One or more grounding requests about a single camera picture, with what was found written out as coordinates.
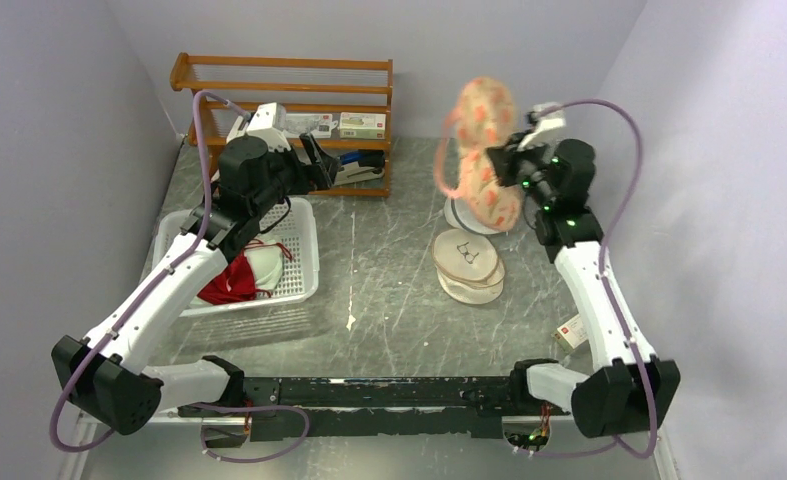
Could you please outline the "floral peach laundry bag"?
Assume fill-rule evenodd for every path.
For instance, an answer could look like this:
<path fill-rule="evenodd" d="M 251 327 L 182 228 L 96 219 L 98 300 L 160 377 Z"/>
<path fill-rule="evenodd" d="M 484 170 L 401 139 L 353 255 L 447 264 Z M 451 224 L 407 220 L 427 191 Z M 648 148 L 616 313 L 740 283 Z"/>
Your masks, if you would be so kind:
<path fill-rule="evenodd" d="M 500 184 L 497 168 L 488 156 L 502 147 L 516 127 L 517 107 L 501 81 L 480 76 L 461 89 L 445 118 L 433 166 L 437 189 L 449 200 L 461 200 L 484 227 L 507 232 L 515 227 L 522 209 L 522 194 L 514 185 Z M 453 138 L 458 152 L 458 183 L 445 181 L 444 162 Z"/>

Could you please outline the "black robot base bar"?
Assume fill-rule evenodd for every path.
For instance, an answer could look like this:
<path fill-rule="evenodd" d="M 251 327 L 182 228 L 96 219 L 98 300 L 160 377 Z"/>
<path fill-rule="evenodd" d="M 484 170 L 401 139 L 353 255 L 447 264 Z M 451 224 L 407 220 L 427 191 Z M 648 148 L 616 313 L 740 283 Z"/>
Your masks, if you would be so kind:
<path fill-rule="evenodd" d="M 207 426 L 237 426 L 251 442 L 310 437 L 466 434 L 504 438 L 505 423 L 536 422 L 561 409 L 532 397 L 522 377 L 247 377 L 243 412 L 194 406 L 182 418 Z"/>

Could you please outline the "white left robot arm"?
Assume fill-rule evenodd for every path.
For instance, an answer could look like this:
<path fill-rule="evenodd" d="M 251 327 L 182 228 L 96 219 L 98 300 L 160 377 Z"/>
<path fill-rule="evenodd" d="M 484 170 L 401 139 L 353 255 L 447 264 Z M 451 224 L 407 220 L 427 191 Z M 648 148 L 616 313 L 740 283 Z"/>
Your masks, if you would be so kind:
<path fill-rule="evenodd" d="M 81 339 L 63 336 L 52 361 L 62 393 L 49 435 L 67 450 L 58 422 L 70 403 L 120 435 L 141 429 L 157 412 L 191 406 L 230 416 L 246 400 L 244 373 L 215 356 L 194 363 L 152 368 L 148 359 L 200 291 L 263 233 L 260 223 L 291 197 L 332 187 L 340 168 L 313 136 L 301 144 L 302 162 L 290 144 L 260 135 L 227 143 L 218 159 L 219 179 L 203 176 L 202 204 L 192 210 L 171 249 L 131 295 Z"/>

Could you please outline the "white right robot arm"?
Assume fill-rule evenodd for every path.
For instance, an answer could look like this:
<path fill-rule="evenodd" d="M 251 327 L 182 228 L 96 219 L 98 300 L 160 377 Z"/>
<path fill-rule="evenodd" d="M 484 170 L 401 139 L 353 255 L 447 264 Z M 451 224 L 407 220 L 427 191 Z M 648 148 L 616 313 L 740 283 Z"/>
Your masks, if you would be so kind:
<path fill-rule="evenodd" d="M 508 145 L 486 154 L 499 184 L 521 188 L 536 206 L 533 228 L 569 288 L 593 363 L 590 375 L 555 361 L 518 363 L 520 380 L 508 389 L 511 406 L 531 414 L 548 402 L 570 413 L 587 438 L 655 435 L 681 375 L 641 333 L 618 286 L 603 230 L 587 205 L 596 174 L 593 147 L 569 139 L 555 149 Z"/>

